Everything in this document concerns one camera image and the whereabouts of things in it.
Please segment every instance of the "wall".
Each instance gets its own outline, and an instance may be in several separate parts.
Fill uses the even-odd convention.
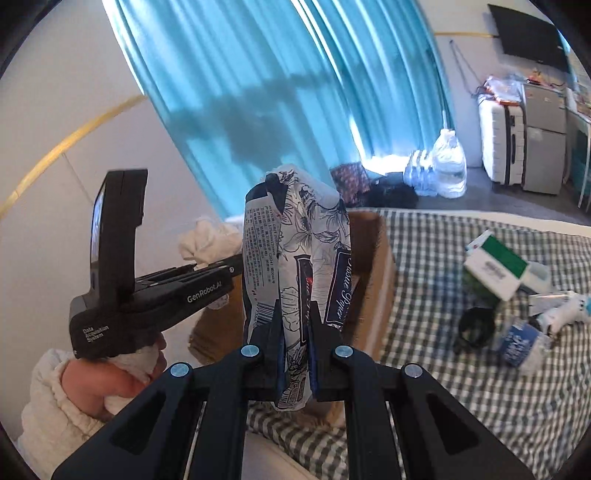
[[[63,0],[0,80],[0,201],[66,135],[139,94],[100,0]],[[182,263],[177,235],[216,217],[148,100],[62,155],[0,222],[0,420],[20,432],[33,366],[70,349],[70,300],[89,288],[92,203],[109,168],[149,170],[137,273]]]
[[[421,5],[427,20],[434,33],[437,32],[474,32],[497,35],[492,15],[488,9],[488,3],[501,7],[512,8],[521,12],[542,18],[546,18],[528,0],[417,0]],[[473,77],[469,69],[460,63],[464,70],[470,90],[474,92],[489,75],[504,76],[508,73],[531,73],[537,66],[533,61],[519,59],[504,55],[500,40],[496,38],[479,37],[448,37],[437,36],[444,68],[452,91],[452,100],[455,110],[457,134],[464,147],[469,166],[482,165],[482,146],[480,140],[480,119],[476,100],[470,97],[462,82],[462,77],[453,57],[449,44],[453,39],[461,49],[474,71],[479,77],[479,82]],[[543,73],[549,75],[554,83],[562,83],[565,80],[564,73],[551,67],[543,67]]]

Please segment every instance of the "curtain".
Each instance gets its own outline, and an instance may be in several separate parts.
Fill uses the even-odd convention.
[[[449,110],[414,0],[103,3],[221,218],[280,164],[332,184],[339,164],[429,148]]]

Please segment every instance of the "yellow strip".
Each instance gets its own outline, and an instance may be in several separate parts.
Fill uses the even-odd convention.
[[[478,32],[435,32],[436,37],[480,37],[480,38],[496,38],[496,35],[490,33]]]
[[[49,166],[54,163],[59,156],[67,151],[69,148],[74,146],[78,143],[82,138],[84,138],[89,133],[93,132],[101,125],[107,123],[108,121],[114,119],[120,113],[129,110],[133,106],[137,105],[138,103],[143,102],[146,100],[145,95],[136,95],[120,105],[110,109],[106,113],[99,115],[95,119],[85,123],[82,125],[78,130],[72,132],[68,135],[64,140],[59,142],[55,147],[51,149],[49,153],[47,153],[37,164],[31,169],[29,173],[27,173],[24,178],[19,182],[17,188],[8,196],[6,201],[0,207],[0,220],[4,218],[7,211],[10,210],[12,205],[16,203],[16,201],[20,198],[23,192],[29,188],[32,183],[39,178],[39,176],[46,171]]]

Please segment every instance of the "refrigerator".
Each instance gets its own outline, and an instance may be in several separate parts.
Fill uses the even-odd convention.
[[[523,84],[526,161],[522,187],[557,195],[566,160],[566,109],[555,90]]]

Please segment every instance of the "gray floor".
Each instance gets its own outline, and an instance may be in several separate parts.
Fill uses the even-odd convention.
[[[591,225],[591,214],[585,214],[584,208],[578,209],[577,201],[578,198],[575,198],[574,192],[568,185],[563,186],[558,196],[525,192],[519,185],[505,187],[493,184],[483,168],[469,168],[467,189],[463,197],[453,200],[442,197],[420,197],[417,208],[505,212],[545,220]]]

